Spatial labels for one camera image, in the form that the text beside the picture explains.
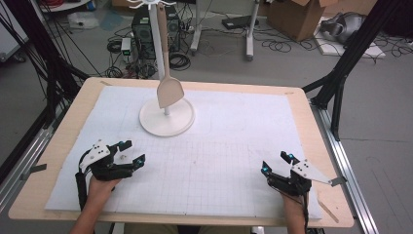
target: grid paper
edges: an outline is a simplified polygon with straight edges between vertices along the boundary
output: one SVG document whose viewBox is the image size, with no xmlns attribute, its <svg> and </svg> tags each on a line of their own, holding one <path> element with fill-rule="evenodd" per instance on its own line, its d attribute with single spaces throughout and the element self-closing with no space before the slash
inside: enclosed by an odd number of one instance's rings
<svg viewBox="0 0 413 234">
<path fill-rule="evenodd" d="M 155 96 L 156 89 L 102 90 L 63 164 L 47 210 L 79 210 L 77 165 L 101 138 L 108 145 L 132 141 L 130 149 L 115 156 L 115 163 L 130 163 L 146 154 L 145 166 L 117 185 L 107 212 L 283 216 L 282 198 L 260 170 L 265 160 L 275 173 L 287 176 L 282 150 L 304 159 L 286 97 L 186 91 L 196 111 L 193 126 L 180 136 L 156 137 L 138 120 L 141 106 Z M 309 211 L 310 218 L 321 218 L 314 192 Z"/>
</svg>

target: beige paddle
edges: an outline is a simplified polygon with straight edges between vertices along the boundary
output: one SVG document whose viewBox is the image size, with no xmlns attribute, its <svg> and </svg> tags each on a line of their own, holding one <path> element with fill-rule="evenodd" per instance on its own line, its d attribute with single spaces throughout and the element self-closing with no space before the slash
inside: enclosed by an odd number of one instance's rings
<svg viewBox="0 0 413 234">
<path fill-rule="evenodd" d="M 181 83 L 169 75 L 167 14 L 165 13 L 164 4 L 158 3 L 157 11 L 165 67 L 165 77 L 158 86 L 157 94 L 159 107 L 165 108 L 181 100 L 184 94 Z"/>
</svg>

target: floor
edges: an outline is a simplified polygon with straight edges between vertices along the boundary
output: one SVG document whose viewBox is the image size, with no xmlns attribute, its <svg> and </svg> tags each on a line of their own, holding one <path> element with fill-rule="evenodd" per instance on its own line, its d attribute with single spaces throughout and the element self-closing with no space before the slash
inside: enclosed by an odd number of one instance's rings
<svg viewBox="0 0 413 234">
<path fill-rule="evenodd" d="M 109 57 L 106 39 L 116 30 L 130 26 L 131 15 L 104 8 L 95 14 L 100 20 L 99 27 L 74 30 L 71 37 L 95 68 L 103 71 Z M 223 30 L 221 19 L 223 16 L 208 13 L 203 25 Z M 257 29 L 269 28 L 265 19 L 260 19 Z M 86 73 L 95 73 L 67 37 L 62 38 L 75 66 Z M 247 61 L 244 34 L 204 31 L 199 51 L 194 57 L 189 56 L 191 66 L 184 71 L 172 71 L 171 76 L 182 81 L 304 87 L 328 74 L 339 59 L 322 56 L 318 49 L 307 51 L 294 43 L 289 43 L 288 53 L 276 52 L 258 41 L 273 37 L 255 33 L 255 38 L 253 61 Z M 409 102 L 413 99 L 412 62 L 412 55 L 396 58 L 391 53 L 376 63 L 363 58 L 350 74 L 344 92 L 340 137 L 377 228 L 385 234 L 413 230 L 410 180 L 413 108 Z M 1 64 L 0 94 L 0 163 L 3 163 L 46 103 L 29 62 Z M 310 92 L 308 98 L 316 94 Z M 2 234 L 66 232 L 72 225 L 72 222 L 10 220 L 7 216 L 10 205 L 0 215 Z M 97 233 L 103 233 L 107 224 L 99 228 Z M 325 231 L 362 233 L 357 223 L 350 229 Z M 286 233 L 286 230 L 266 227 L 266 233 Z"/>
</svg>

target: human hand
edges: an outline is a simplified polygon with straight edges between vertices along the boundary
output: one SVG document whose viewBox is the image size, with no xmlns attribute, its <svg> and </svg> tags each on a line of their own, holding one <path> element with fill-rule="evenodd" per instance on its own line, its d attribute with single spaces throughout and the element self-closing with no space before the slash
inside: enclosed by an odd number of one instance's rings
<svg viewBox="0 0 413 234">
<path fill-rule="evenodd" d="M 305 218 L 301 197 L 290 196 L 280 192 L 283 199 L 283 208 L 288 234 L 304 234 Z"/>
<path fill-rule="evenodd" d="M 109 199 L 113 188 L 121 181 L 121 179 L 114 179 L 110 181 L 101 181 L 93 175 L 89 183 L 89 193 L 87 205 L 93 205 L 96 208 L 103 208 Z"/>
</svg>

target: wooden table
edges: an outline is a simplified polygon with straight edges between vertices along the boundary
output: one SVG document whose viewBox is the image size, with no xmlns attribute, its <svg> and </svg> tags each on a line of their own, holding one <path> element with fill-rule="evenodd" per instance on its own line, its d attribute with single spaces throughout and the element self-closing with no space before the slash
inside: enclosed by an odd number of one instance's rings
<svg viewBox="0 0 413 234">
<path fill-rule="evenodd" d="M 61 165 L 91 113 L 100 91 L 105 86 L 156 88 L 159 81 L 90 78 L 83 85 L 79 95 L 60 123 L 38 165 L 47 164 L 45 171 L 34 173 L 21 190 L 9 216 L 16 219 L 74 220 L 79 212 L 46 211 Z M 304 92 L 299 88 L 267 87 L 232 84 L 182 82 L 185 90 L 220 91 L 251 94 L 283 95 L 288 98 L 306 157 L 327 176 L 337 177 L 313 112 Z M 317 189 L 322 219 L 310 220 L 311 227 L 351 227 L 354 224 L 349 205 L 340 186 L 331 187 L 319 182 L 313 183 Z M 106 213 L 101 221 L 175 223 L 200 225 L 251 225 L 283 226 L 280 219 L 257 217 L 217 217 L 166 214 Z"/>
</svg>

